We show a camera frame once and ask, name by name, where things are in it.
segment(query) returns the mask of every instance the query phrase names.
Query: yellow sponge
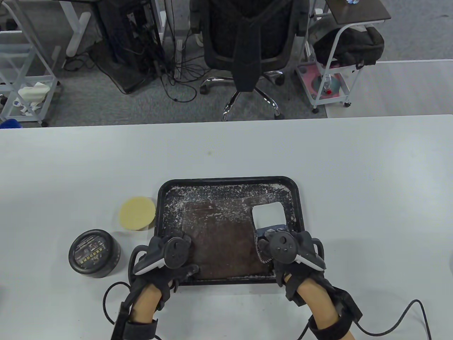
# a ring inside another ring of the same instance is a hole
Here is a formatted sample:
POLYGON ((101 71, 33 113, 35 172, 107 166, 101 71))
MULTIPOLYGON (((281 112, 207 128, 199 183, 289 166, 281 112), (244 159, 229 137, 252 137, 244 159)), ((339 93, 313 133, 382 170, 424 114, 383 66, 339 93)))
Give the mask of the yellow sponge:
POLYGON ((156 216, 156 206, 148 197, 133 197, 120 210, 120 224, 127 230, 147 227, 156 216))

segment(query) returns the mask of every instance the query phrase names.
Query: label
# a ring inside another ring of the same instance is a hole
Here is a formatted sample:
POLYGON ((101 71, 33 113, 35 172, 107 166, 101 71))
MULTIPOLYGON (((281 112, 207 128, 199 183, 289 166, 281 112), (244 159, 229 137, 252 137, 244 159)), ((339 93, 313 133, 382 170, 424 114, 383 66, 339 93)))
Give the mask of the label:
POLYGON ((106 240, 102 236, 88 236, 77 245, 74 252, 74 258, 82 269, 94 268, 107 255, 106 240))

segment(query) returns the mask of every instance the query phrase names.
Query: chair base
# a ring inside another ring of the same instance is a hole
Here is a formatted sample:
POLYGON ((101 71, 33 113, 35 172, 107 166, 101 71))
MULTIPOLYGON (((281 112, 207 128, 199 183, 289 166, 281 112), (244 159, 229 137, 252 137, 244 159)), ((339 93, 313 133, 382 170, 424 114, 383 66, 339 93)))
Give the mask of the chair base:
MULTIPOLYGON (((281 71, 271 71, 271 72, 266 72, 264 76, 262 76, 260 79, 268 79, 270 80, 271 78, 275 78, 274 84, 281 86, 284 83, 284 74, 281 71)), ((230 77, 210 77, 202 82, 200 85, 200 94, 208 94, 209 93, 209 86, 211 84, 225 84, 225 83, 234 83, 233 78, 230 77)), ((263 97, 264 101, 268 103, 275 111, 274 114, 274 119, 275 120, 282 120, 284 119, 284 115, 280 113, 279 106, 273 100, 271 97, 269 97, 266 93, 264 93, 262 90, 260 90, 258 87, 255 87, 254 90, 256 93, 258 93, 261 97, 263 97)), ((228 120, 228 114, 233 108, 234 104, 236 103, 238 97, 240 96, 241 92, 236 91, 233 96, 231 97, 230 101, 226 104, 225 109, 223 110, 222 114, 222 121, 227 121, 228 120)))

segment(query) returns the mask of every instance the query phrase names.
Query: white sponge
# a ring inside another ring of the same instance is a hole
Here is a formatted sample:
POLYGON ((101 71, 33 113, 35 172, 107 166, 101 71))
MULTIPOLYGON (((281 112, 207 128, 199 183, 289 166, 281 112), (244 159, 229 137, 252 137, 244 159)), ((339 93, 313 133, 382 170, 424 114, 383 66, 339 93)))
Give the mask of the white sponge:
POLYGON ((283 205, 280 202, 256 205, 252 208, 252 215, 255 229, 286 224, 283 205))

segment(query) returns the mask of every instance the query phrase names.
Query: black glove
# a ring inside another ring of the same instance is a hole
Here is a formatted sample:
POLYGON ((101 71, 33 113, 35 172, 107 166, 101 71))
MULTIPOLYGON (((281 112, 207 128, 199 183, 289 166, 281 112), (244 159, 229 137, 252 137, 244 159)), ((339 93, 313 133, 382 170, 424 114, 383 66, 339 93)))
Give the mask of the black glove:
MULTIPOLYGON (((170 239, 163 238, 159 239, 159 242, 162 242, 163 245, 170 239)), ((129 283, 130 283, 130 294, 126 299, 125 303, 128 305, 129 303, 134 303, 143 289, 148 286, 149 284, 153 284, 158 288, 161 293, 162 297, 157 305, 156 310, 160 311, 165 305, 165 302, 170 298, 170 290, 176 291, 179 287, 179 284, 185 280, 187 280, 190 276, 197 273, 199 268, 196 264, 190 264, 184 267, 170 269, 166 266, 162 268, 155 268, 150 272, 147 272, 142 275, 135 275, 132 273, 132 269, 135 265, 135 260, 137 254, 141 251, 147 251, 147 246, 138 246, 134 249, 130 260, 129 260, 129 283)))
MULTIPOLYGON (((293 262, 290 264, 285 264, 278 262, 275 260, 269 248, 269 241, 272 238, 272 234, 276 233, 275 230, 269 230, 266 232, 265 237, 267 239, 260 239, 258 241, 258 248, 265 254, 267 257, 272 258, 274 263, 274 272, 275 278, 277 280, 277 284, 282 287, 283 285, 286 287, 286 298, 289 301, 294 301, 296 305, 303 306, 306 302, 301 298, 301 296, 297 293, 298 287, 304 282, 306 279, 311 278, 317 284, 322 286, 331 298, 334 297, 335 288, 330 284, 330 282, 324 277, 324 271, 318 271, 312 269, 311 267, 307 266, 303 263, 293 262), (291 274, 291 278, 288 282, 285 282, 285 278, 291 274)), ((290 234, 294 237, 297 243, 302 247, 304 243, 307 241, 312 241, 311 235, 308 231, 303 231, 301 233, 290 232, 290 234)))

